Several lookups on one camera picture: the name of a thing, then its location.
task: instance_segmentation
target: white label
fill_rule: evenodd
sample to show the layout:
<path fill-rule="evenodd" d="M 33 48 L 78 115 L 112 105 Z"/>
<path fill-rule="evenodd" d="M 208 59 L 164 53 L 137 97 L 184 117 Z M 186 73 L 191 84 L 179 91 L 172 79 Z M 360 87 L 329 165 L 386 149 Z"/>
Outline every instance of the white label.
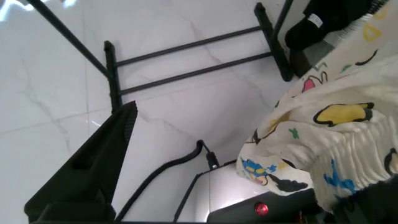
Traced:
<path fill-rule="evenodd" d="M 321 18 L 319 18 L 315 14 L 311 14 L 311 16 L 308 18 L 308 20 L 311 21 L 312 23 L 314 23 L 318 28 L 321 27 L 323 24 Z"/>

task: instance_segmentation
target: red light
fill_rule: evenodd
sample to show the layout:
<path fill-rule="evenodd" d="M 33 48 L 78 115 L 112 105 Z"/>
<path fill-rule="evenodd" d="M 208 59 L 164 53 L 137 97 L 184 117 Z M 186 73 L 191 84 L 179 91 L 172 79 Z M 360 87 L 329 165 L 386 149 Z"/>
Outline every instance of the red light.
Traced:
<path fill-rule="evenodd" d="M 259 215 L 267 215 L 268 214 L 268 206 L 264 203 L 256 204 L 256 212 Z"/>

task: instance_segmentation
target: metal rack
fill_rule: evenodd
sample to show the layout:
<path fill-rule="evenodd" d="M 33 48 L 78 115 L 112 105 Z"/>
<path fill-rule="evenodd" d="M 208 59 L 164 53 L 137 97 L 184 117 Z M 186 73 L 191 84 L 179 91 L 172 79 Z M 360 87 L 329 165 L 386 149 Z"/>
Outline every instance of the metal rack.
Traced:
<path fill-rule="evenodd" d="M 280 43 L 277 39 L 278 33 L 282 24 L 286 18 L 286 15 L 292 5 L 293 0 L 286 0 L 280 16 L 276 22 L 275 27 L 272 27 L 272 24 L 267 16 L 266 9 L 261 3 L 257 3 L 256 7 L 254 8 L 254 14 L 256 15 L 259 26 L 239 30 L 236 32 L 232 32 L 229 34 L 219 35 L 216 37 L 212 37 L 205 40 L 199 40 L 196 42 L 192 42 L 189 44 L 183 44 L 177 47 L 172 47 L 169 49 L 161 50 L 158 52 L 153 52 L 150 54 L 142 55 L 139 57 L 134 57 L 130 59 L 125 59 L 122 61 L 116 61 L 115 57 L 115 48 L 110 41 L 105 41 L 104 43 L 104 51 L 106 55 L 106 67 L 101 64 L 101 62 L 82 44 L 76 36 L 72 34 L 72 32 L 61 22 L 59 18 L 41 1 L 41 0 L 27 0 L 46 20 L 48 20 L 51 25 L 56 28 L 59 33 L 61 33 L 79 52 L 84 55 L 87 60 L 89 60 L 107 79 L 109 82 L 109 89 L 110 89 L 110 97 L 111 97 L 111 105 L 112 105 L 112 113 L 118 110 L 122 105 L 121 97 L 128 93 L 133 93 L 135 91 L 145 90 L 148 88 L 152 88 L 155 86 L 163 85 L 166 83 L 171 83 L 177 80 L 182 80 L 184 78 L 194 77 L 197 75 L 201 75 L 207 72 L 212 72 L 215 70 L 219 70 L 222 68 L 231 67 L 234 65 L 239 65 L 241 63 L 250 62 L 253 60 L 258 60 L 265 57 L 273 56 L 276 64 L 280 70 L 280 74 L 285 81 L 290 81 L 293 77 L 293 71 L 290 68 L 290 65 L 287 61 L 285 53 L 280 46 Z M 139 62 L 142 60 L 147 60 L 154 57 L 159 57 L 162 55 L 170 54 L 173 52 L 177 52 L 180 50 L 186 50 L 193 47 L 198 47 L 201 45 L 209 44 L 212 42 L 228 39 L 231 37 L 236 37 L 238 35 L 248 34 L 250 32 L 255 32 L 262 30 L 264 36 L 266 37 L 267 43 L 270 48 L 270 52 L 266 52 L 259 55 L 254 55 L 246 58 L 242 58 L 239 60 L 234 60 L 231 62 L 222 63 L 220 65 L 215 65 L 208 68 L 199 69 L 193 72 L 184 73 L 181 75 L 176 75 L 170 78 L 164 78 L 161 80 L 157 80 L 154 82 L 146 83 L 139 86 L 134 86 L 131 88 L 127 88 L 125 90 L 120 89 L 120 82 L 119 82 L 119 75 L 118 75 L 118 68 L 121 66 L 129 65 L 135 62 Z"/>

